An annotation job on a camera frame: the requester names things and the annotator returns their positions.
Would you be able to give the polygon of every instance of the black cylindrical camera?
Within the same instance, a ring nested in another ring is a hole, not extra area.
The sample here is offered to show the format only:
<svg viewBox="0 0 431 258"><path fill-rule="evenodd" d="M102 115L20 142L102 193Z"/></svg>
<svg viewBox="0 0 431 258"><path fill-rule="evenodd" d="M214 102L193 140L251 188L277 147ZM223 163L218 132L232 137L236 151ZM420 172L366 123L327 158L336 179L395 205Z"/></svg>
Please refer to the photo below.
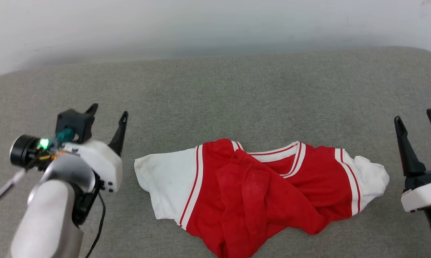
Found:
<svg viewBox="0 0 431 258"><path fill-rule="evenodd" d="M37 154L39 141L40 138L26 134L18 137L10 149L10 163L21 168L26 168Z"/></svg>

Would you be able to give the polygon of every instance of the white backdrop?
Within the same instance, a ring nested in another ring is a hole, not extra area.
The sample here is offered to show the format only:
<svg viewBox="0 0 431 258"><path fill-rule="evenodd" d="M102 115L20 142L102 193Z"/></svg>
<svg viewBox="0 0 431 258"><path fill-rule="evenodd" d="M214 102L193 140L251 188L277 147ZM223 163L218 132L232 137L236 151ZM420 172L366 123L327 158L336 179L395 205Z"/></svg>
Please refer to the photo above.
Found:
<svg viewBox="0 0 431 258"><path fill-rule="evenodd" d="M431 51L431 0L0 0L0 75L54 64L393 45Z"/></svg>

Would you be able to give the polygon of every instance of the garment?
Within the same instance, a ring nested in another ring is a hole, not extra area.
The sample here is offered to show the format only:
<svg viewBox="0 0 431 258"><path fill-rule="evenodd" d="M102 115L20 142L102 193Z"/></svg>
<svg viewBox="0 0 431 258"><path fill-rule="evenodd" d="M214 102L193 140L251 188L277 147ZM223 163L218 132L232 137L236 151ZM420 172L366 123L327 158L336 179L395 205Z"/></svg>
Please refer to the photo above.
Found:
<svg viewBox="0 0 431 258"><path fill-rule="evenodd" d="M285 227L317 234L357 214L389 181L379 164L294 142L246 153L220 139L135 160L157 219L174 219L218 257L250 257Z"/></svg>

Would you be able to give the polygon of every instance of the gray table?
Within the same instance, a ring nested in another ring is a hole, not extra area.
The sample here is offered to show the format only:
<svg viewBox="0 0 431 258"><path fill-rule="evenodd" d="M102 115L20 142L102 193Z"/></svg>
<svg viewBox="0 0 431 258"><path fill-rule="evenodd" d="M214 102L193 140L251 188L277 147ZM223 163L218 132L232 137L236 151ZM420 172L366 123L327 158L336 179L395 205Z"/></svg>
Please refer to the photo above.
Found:
<svg viewBox="0 0 431 258"><path fill-rule="evenodd" d="M104 193L107 214L93 257L213 257L174 221L155 220L137 183L134 158L222 137L247 151L295 140L343 147L385 166L384 196L351 219L309 236L286 229L256 257L431 256L421 212L400 203L404 178L393 118L400 114L418 157L431 168L431 53L403 47L47 67L0 77L0 187L16 171L8 151L21 134L52 137L56 115L100 104L93 134L107 142L130 113L119 193ZM0 203L0 257L39 180L33 172ZM99 200L82 226L84 256L97 232Z"/></svg>

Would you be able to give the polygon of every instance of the green light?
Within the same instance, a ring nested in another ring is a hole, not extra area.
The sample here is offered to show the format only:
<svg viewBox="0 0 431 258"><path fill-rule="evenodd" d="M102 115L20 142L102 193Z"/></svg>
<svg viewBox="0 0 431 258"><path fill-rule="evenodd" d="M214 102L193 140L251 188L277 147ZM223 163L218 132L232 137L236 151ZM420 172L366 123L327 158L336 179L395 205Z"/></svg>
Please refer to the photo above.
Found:
<svg viewBox="0 0 431 258"><path fill-rule="evenodd" d="M39 145L40 147L42 147L42 149L46 150L48 148L48 144L50 143L50 141L48 139L42 138L39 141Z"/></svg>

